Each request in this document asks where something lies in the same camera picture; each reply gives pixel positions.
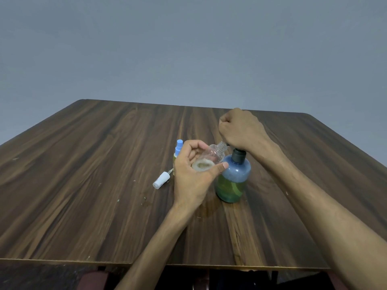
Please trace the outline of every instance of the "wooden table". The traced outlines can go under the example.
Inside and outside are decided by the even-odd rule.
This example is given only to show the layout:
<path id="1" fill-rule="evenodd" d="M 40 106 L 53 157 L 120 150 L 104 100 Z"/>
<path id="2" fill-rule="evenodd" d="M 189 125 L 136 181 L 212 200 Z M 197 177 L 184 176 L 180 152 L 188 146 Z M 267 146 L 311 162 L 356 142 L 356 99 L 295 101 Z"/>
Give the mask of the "wooden table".
<path id="1" fill-rule="evenodd" d="M 221 141 L 225 109 L 79 100 L 0 146 L 0 258 L 132 263 L 172 205 L 176 140 Z M 253 111 L 310 179 L 387 239 L 387 168 L 303 113 Z M 210 188 L 169 264 L 328 268 L 266 171 L 239 203 Z"/>

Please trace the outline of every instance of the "blue spray bottle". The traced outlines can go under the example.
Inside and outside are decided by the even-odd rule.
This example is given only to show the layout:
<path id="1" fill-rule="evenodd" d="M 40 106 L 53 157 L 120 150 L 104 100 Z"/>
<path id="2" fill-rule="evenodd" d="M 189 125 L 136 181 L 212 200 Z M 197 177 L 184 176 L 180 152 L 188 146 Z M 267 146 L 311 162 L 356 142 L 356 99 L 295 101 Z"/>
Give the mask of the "blue spray bottle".
<path id="1" fill-rule="evenodd" d="M 242 197 L 251 165 L 246 159 L 246 152 L 237 148 L 223 162 L 228 162 L 229 167 L 219 176 L 215 191 L 221 200 L 236 203 Z"/>

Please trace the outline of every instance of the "bottle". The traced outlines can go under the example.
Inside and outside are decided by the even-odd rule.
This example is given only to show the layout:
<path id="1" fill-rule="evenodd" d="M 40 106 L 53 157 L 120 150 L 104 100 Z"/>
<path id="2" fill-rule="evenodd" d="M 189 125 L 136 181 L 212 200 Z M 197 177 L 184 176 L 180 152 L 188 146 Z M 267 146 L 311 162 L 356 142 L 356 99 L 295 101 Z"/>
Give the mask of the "bottle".
<path id="1" fill-rule="evenodd" d="M 223 141 L 218 145 L 210 145 L 192 164 L 192 168 L 199 172 L 210 169 L 224 159 L 226 150 L 227 145 Z"/>
<path id="2" fill-rule="evenodd" d="M 215 191 L 221 200 L 236 203 L 242 197 L 251 165 L 246 159 L 246 152 L 237 148 L 223 161 L 228 162 L 228 168 L 219 175 Z"/>
<path id="3" fill-rule="evenodd" d="M 175 175 L 175 160 L 176 160 L 177 156 L 179 155 L 182 147 L 183 147 L 183 141 L 181 139 L 178 139 L 176 147 L 175 147 L 175 153 L 173 154 L 173 160 L 172 160 L 172 162 L 173 162 L 173 175 Z"/>

